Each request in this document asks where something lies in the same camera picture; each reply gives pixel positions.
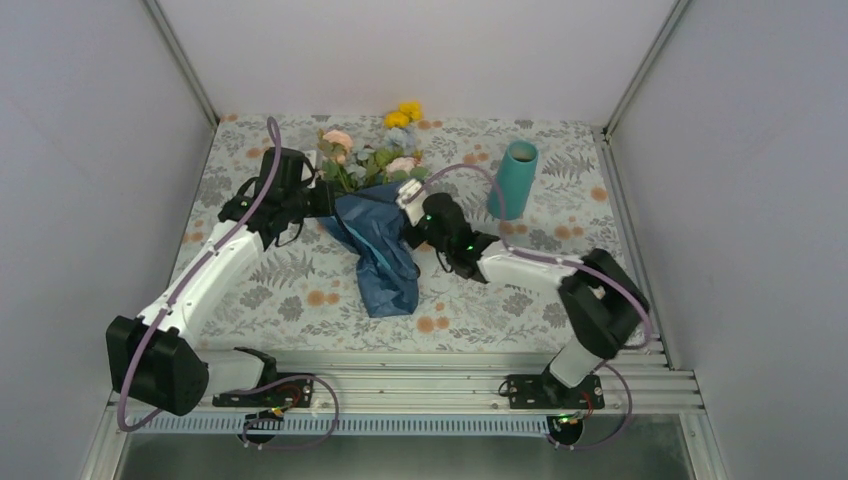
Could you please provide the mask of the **artificial flower bouquet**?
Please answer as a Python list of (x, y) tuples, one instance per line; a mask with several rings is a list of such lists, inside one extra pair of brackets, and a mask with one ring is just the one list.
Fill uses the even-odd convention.
[(378, 143), (358, 143), (340, 129), (319, 131), (318, 174), (345, 193), (408, 179), (426, 179), (429, 170), (423, 164), (416, 130), (422, 120), (421, 104), (410, 101), (398, 104), (383, 117), (383, 133)]

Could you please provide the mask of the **blue wrapping paper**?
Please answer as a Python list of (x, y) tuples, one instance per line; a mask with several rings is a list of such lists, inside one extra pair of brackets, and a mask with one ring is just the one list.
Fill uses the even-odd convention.
[(419, 271), (405, 246), (406, 217), (396, 204), (400, 185), (377, 185), (340, 196), (335, 216), (318, 222), (358, 255), (357, 285), (372, 318), (412, 314), (419, 303)]

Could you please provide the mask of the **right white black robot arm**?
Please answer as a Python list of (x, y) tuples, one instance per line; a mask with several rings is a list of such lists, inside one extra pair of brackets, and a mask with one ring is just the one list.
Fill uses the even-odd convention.
[(564, 307), (573, 337), (546, 366), (544, 399), (565, 407), (580, 383), (603, 362), (614, 359), (650, 306), (624, 271), (603, 249), (579, 256), (551, 256), (510, 246), (473, 229), (462, 208), (446, 193), (429, 193), (416, 180), (405, 182), (396, 203), (405, 214), (405, 235), (414, 245), (432, 246), (448, 270), (466, 280), (504, 284), (552, 295)]

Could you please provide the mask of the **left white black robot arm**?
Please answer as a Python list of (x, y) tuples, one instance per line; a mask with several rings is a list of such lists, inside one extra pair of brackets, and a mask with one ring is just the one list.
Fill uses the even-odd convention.
[(204, 350), (199, 336), (241, 273), (292, 224), (332, 213), (332, 189), (317, 174), (317, 154), (271, 148), (260, 173), (227, 201), (200, 252), (133, 318), (116, 317), (105, 338), (113, 389), (177, 416), (202, 399), (240, 392), (263, 405), (278, 391), (275, 360), (258, 350)]

